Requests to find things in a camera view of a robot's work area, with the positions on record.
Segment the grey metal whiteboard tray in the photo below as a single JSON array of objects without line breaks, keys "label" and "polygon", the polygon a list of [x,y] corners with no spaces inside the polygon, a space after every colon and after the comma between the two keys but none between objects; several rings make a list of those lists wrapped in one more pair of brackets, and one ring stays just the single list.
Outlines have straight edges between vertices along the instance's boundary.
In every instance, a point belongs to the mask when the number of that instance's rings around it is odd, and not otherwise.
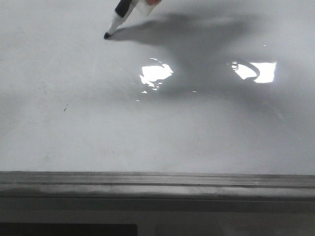
[{"label": "grey metal whiteboard tray", "polygon": [[1,172],[6,197],[302,198],[315,197],[312,175],[136,172]]}]

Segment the white whiteboard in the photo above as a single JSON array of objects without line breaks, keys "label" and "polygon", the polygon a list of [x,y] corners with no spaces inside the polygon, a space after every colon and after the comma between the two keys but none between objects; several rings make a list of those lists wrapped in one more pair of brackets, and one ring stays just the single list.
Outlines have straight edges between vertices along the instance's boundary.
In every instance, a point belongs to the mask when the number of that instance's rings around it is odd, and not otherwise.
[{"label": "white whiteboard", "polygon": [[315,3],[0,3],[0,169],[315,173]]}]

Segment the black and white whiteboard marker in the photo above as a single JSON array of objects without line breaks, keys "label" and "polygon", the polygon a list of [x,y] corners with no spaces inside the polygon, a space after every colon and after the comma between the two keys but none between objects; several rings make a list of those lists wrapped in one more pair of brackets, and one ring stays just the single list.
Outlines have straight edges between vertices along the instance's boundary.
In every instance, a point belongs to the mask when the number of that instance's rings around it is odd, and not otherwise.
[{"label": "black and white whiteboard marker", "polygon": [[111,24],[108,28],[108,30],[104,34],[104,39],[108,39],[111,37],[116,29],[122,25],[133,9],[136,7],[136,5],[139,3],[138,0],[120,0],[116,8],[114,9],[114,14],[111,20]]}]

